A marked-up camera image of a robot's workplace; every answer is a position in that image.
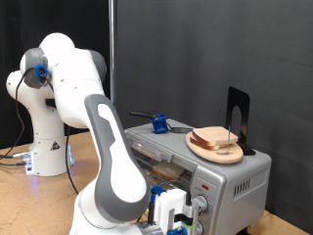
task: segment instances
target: label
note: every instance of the label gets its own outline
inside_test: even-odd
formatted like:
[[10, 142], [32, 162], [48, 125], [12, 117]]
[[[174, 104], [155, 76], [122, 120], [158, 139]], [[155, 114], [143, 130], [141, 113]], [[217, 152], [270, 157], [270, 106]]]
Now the label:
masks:
[[57, 141], [55, 141], [51, 147], [51, 151], [54, 151], [60, 148], [61, 148], [60, 145], [57, 143]]

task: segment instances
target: blue object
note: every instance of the blue object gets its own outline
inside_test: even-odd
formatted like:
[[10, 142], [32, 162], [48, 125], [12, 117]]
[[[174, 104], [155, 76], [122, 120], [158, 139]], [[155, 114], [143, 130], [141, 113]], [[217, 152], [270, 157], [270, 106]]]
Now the blue object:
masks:
[[151, 201], [154, 202], [156, 200], [156, 194], [160, 195], [161, 193], [165, 192], [164, 189], [159, 186], [159, 185], [155, 185], [152, 189], [151, 189]]
[[188, 235], [186, 228], [178, 227], [167, 232], [167, 235]]
[[44, 65], [37, 64], [35, 67], [35, 74], [37, 76], [37, 80], [38, 80], [40, 85], [47, 86], [49, 84], [48, 82], [46, 82], [46, 83], [41, 82], [42, 78], [45, 78], [47, 81], [51, 80], [51, 73], [48, 71], [48, 69]]
[[156, 115], [156, 118], [153, 119], [153, 126], [155, 128], [155, 134], [160, 134], [168, 131], [164, 113]]

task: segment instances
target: black backdrop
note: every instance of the black backdrop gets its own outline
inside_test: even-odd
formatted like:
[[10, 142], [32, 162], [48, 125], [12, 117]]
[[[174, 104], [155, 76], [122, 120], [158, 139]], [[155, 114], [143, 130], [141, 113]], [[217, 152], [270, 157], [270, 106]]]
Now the black backdrop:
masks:
[[313, 234], [313, 2], [117, 0], [116, 106], [225, 125], [250, 95], [247, 143], [271, 156], [267, 207]]
[[[21, 125], [15, 111], [15, 101], [8, 94], [6, 80], [10, 72], [20, 69], [23, 53], [38, 47], [50, 33], [69, 36], [77, 48], [92, 49], [110, 60], [109, 2], [102, 0], [1, 0], [0, 1], [0, 149], [12, 146]], [[105, 92], [110, 97], [107, 78]], [[24, 135], [19, 144], [33, 139], [30, 116], [20, 105], [25, 122]], [[71, 133], [83, 130], [72, 129]]]

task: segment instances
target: black cable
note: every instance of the black cable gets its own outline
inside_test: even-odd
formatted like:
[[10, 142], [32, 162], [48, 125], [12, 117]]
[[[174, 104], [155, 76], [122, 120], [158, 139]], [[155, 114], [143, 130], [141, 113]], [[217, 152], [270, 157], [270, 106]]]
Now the black cable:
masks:
[[0, 165], [20, 166], [20, 165], [26, 165], [26, 162], [19, 162], [19, 163], [16, 163], [16, 164], [2, 164], [2, 163], [0, 163]]
[[70, 133], [70, 126], [68, 126], [68, 128], [67, 128], [67, 145], [66, 145], [66, 166], [67, 166], [67, 175], [68, 175], [68, 179], [69, 179], [69, 181], [70, 181], [70, 183], [71, 183], [72, 188], [75, 190], [76, 194], [78, 195], [78, 191], [77, 191], [77, 189], [76, 189], [74, 183], [73, 183], [72, 180], [71, 180], [70, 173], [69, 173], [69, 169], [68, 169], [68, 164], [67, 164], [67, 146], [68, 146], [69, 133]]
[[137, 221], [136, 221], [136, 222], [139, 222], [139, 221], [140, 221], [140, 219], [141, 219], [141, 217], [142, 217], [142, 215], [140, 215], [140, 217], [139, 217], [139, 218], [137, 218]]
[[0, 155], [0, 157], [3, 159], [12, 159], [13, 158], [13, 156], [11, 156], [11, 155], [7, 155], [7, 156]]
[[8, 156], [8, 154], [10, 154], [11, 151], [17, 146], [17, 144], [19, 143], [19, 141], [20, 141], [20, 139], [21, 139], [21, 137], [22, 137], [23, 131], [24, 131], [24, 129], [25, 129], [24, 124], [23, 124], [23, 121], [22, 121], [22, 118], [21, 118], [21, 115], [20, 115], [19, 100], [18, 100], [19, 97], [18, 97], [18, 94], [19, 94], [19, 88], [20, 88], [20, 86], [21, 86], [21, 84], [22, 84], [23, 79], [25, 78], [25, 76], [27, 75], [27, 73], [28, 73], [31, 69], [32, 69], [32, 68], [26, 70], [25, 73], [22, 75], [22, 78], [21, 78], [21, 80], [20, 80], [20, 82], [19, 82], [19, 84], [18, 84], [18, 86], [17, 86], [17, 89], [16, 89], [16, 111], [17, 111], [17, 115], [18, 115], [18, 118], [19, 118], [19, 120], [20, 120], [20, 123], [21, 123], [21, 125], [22, 125], [22, 130], [21, 130], [21, 132], [20, 132], [20, 135], [19, 135], [18, 139], [17, 139], [16, 142], [14, 143], [14, 145], [11, 147], [11, 149], [10, 149], [4, 156], [1, 156], [1, 157], [0, 157], [0, 160], [5, 159], [5, 158]]
[[50, 80], [48, 80], [48, 79], [46, 79], [46, 80], [47, 80], [47, 82], [48, 82], [49, 86], [51, 87], [52, 92], [54, 92], [54, 90], [53, 90], [53, 86], [52, 86], [52, 84], [51, 84]]

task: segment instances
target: black metal stand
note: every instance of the black metal stand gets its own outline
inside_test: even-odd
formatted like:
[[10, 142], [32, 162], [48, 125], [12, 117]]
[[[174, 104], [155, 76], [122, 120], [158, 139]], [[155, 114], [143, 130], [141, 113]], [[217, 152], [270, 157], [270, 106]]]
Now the black metal stand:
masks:
[[239, 146], [242, 147], [245, 156], [255, 155], [255, 152], [246, 144], [249, 105], [250, 98], [245, 92], [240, 91], [232, 86], [229, 87], [226, 128], [228, 129], [228, 126], [232, 125], [233, 110], [236, 106], [238, 106], [242, 113], [242, 123], [241, 123], [241, 133], [237, 143], [239, 144]]
[[237, 233], [237, 235], [250, 235], [250, 234], [246, 231], [246, 228], [245, 228], [242, 231], [240, 231], [239, 233]]

